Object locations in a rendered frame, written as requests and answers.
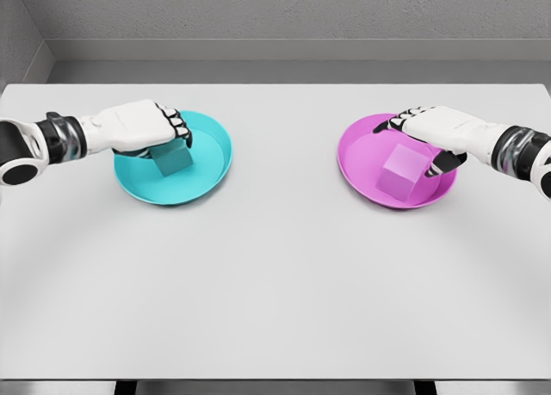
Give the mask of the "pink plate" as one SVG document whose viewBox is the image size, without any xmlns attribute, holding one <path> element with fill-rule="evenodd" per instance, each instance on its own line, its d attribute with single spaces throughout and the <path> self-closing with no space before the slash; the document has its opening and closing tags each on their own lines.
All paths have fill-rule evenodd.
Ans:
<svg viewBox="0 0 551 395">
<path fill-rule="evenodd" d="M 384 207 L 413 209 L 439 201 L 453 187 L 457 172 L 428 178 L 424 175 L 438 148 L 411 139 L 394 130 L 373 133 L 373 129 L 392 117 L 389 113 L 372 114 L 352 123 L 342 134 L 337 145 L 337 162 L 348 184 L 359 194 Z M 425 152 L 429 162 L 408 201 L 398 201 L 375 187 L 382 165 L 396 145 L 405 145 Z"/>
</svg>

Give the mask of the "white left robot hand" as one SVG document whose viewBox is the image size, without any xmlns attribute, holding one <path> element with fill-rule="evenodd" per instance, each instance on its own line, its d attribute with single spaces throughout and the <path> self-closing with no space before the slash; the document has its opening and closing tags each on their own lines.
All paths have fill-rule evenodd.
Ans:
<svg viewBox="0 0 551 395">
<path fill-rule="evenodd" d="M 149 148 L 181 139 L 190 148 L 193 134 L 180 112 L 152 100 L 106 108 L 91 117 L 88 153 L 110 149 L 142 156 Z"/>
</svg>

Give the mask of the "cyan plate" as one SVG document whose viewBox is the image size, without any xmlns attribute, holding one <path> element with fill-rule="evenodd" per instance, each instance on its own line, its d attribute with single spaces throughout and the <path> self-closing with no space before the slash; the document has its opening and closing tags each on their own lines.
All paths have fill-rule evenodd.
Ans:
<svg viewBox="0 0 551 395">
<path fill-rule="evenodd" d="M 232 162 L 227 130 L 205 114 L 182 111 L 181 116 L 194 138 L 190 166 L 163 176 L 152 159 L 115 156 L 115 177 L 134 198 L 160 206 L 185 204 L 209 193 L 225 177 Z"/>
</svg>

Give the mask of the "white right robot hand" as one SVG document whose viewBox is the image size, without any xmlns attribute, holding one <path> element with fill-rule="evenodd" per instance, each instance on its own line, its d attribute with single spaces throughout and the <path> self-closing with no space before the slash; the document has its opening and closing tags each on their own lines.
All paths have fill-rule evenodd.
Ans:
<svg viewBox="0 0 551 395">
<path fill-rule="evenodd" d="M 424 175 L 428 178 L 447 174 L 467 161 L 468 155 L 482 163 L 486 148 L 480 139 L 482 120 L 447 107 L 410 108 L 373 129 L 373 133 L 395 130 L 411 139 L 438 148 Z"/>
</svg>

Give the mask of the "pink block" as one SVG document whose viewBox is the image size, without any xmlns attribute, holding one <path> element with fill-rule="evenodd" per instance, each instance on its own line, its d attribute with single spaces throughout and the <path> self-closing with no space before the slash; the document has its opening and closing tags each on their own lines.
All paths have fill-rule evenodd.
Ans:
<svg viewBox="0 0 551 395">
<path fill-rule="evenodd" d="M 375 187 L 398 201 L 408 201 L 428 162 L 425 152 L 396 145 L 382 165 Z"/>
</svg>

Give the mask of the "cyan block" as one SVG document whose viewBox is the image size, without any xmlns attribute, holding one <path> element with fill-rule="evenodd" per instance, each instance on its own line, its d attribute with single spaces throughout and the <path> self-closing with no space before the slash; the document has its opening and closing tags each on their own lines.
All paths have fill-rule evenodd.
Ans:
<svg viewBox="0 0 551 395">
<path fill-rule="evenodd" d="M 149 153 L 163 176 L 170 176 L 193 164 L 193 158 L 183 139 L 173 139 L 150 147 Z"/>
</svg>

